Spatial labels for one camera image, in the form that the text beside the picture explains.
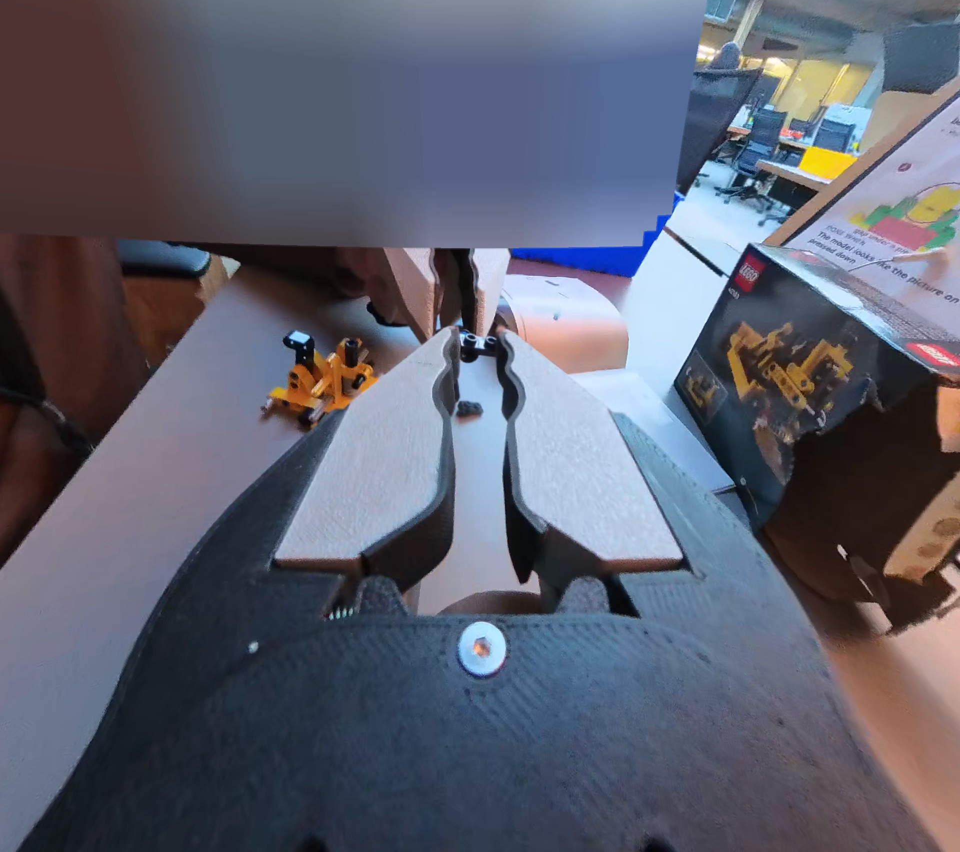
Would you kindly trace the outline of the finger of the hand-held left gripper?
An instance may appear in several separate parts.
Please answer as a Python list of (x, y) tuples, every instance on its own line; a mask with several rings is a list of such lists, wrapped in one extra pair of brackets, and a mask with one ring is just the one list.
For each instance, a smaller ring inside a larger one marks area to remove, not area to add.
[(480, 338), (491, 332), (510, 260), (508, 248), (459, 251), (462, 326)]
[(367, 311), (379, 325), (412, 330), (425, 342), (460, 324), (460, 270), (454, 252), (432, 248), (366, 250)]

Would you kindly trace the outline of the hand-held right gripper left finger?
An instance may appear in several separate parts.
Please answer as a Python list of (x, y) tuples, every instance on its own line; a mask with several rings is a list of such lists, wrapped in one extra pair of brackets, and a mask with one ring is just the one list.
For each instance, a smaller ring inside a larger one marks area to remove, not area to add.
[(274, 561), (407, 593), (452, 543), (460, 335), (438, 331), (338, 419)]

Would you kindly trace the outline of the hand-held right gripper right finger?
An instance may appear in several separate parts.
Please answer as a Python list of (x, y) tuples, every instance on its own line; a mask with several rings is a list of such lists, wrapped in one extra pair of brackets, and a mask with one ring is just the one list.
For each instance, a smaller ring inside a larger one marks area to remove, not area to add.
[(606, 403), (524, 342), (498, 335), (510, 559), (545, 604), (593, 578), (673, 572), (686, 558)]

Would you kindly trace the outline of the yellow lego assembly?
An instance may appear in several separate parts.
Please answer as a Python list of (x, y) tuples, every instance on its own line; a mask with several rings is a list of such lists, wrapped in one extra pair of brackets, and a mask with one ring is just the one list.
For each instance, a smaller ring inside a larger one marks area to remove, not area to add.
[(286, 383), (272, 389), (261, 406), (263, 417), (284, 412), (294, 416), (301, 429), (310, 430), (328, 414), (345, 410), (378, 381), (359, 338), (342, 339), (326, 356), (305, 332), (292, 330), (282, 341), (294, 353), (294, 364)]

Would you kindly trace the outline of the black lego set box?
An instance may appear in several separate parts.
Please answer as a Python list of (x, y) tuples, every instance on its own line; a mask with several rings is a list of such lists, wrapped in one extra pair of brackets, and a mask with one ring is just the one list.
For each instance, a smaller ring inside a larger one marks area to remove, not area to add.
[(893, 632), (958, 610), (958, 332), (807, 251), (750, 245), (675, 389), (750, 526)]

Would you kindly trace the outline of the white instruction booklet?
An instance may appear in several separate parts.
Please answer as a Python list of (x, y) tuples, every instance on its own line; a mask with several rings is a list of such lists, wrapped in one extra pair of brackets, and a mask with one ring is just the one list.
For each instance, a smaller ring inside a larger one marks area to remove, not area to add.
[(633, 421), (714, 494), (735, 488), (690, 429), (638, 374), (626, 369), (628, 327), (601, 292), (575, 278), (509, 274), (497, 317), (611, 411)]

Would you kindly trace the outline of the blue plastic bin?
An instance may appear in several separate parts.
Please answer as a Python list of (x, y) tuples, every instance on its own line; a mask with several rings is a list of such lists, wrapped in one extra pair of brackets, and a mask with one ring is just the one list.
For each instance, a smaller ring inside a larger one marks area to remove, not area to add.
[(671, 212), (656, 218), (654, 229), (644, 233), (640, 246), (513, 248), (510, 254), (512, 258), (518, 260), (632, 279), (640, 269), (643, 259), (663, 233), (672, 213), (677, 210), (683, 200), (684, 196), (675, 191)]

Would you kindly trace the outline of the wooden office desk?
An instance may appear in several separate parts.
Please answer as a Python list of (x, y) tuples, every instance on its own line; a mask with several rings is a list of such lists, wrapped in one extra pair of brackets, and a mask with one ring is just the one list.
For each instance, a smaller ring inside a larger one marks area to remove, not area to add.
[(761, 161), (757, 163), (757, 171), (762, 172), (772, 181), (766, 193), (773, 204), (763, 212), (760, 224), (783, 224), (803, 205), (810, 201), (820, 191), (827, 188), (832, 181), (810, 174), (797, 166), (780, 162)]

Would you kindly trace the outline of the yellow box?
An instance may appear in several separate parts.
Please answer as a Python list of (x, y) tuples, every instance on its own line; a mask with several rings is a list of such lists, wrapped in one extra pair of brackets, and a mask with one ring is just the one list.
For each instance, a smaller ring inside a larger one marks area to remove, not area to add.
[(806, 176), (832, 182), (857, 160), (858, 156), (854, 154), (810, 146), (803, 151), (797, 168), (798, 172)]

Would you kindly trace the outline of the person's brown clothing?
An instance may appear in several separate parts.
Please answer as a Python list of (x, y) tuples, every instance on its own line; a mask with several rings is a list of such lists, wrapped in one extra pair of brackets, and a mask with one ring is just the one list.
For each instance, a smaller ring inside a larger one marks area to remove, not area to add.
[(2, 234), (1, 562), (147, 382), (113, 238)]

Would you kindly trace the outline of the printed instruction poster board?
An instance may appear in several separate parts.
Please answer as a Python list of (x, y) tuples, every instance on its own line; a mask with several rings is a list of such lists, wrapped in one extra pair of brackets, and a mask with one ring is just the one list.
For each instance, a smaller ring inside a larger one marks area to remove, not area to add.
[(959, 80), (931, 95), (764, 244), (823, 258), (958, 323)]

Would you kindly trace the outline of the dark panel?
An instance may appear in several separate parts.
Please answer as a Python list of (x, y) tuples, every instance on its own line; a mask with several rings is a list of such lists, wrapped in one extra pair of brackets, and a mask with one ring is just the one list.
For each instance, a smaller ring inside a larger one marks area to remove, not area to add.
[(883, 53), (882, 91), (933, 94), (958, 76), (959, 23), (890, 29)]

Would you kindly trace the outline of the brown wooden chair frame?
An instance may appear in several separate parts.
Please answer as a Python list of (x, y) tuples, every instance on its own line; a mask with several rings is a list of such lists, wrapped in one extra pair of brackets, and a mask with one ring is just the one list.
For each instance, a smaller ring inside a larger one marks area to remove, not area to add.
[(216, 255), (199, 277), (124, 277), (131, 323), (151, 370), (162, 365), (230, 278)]

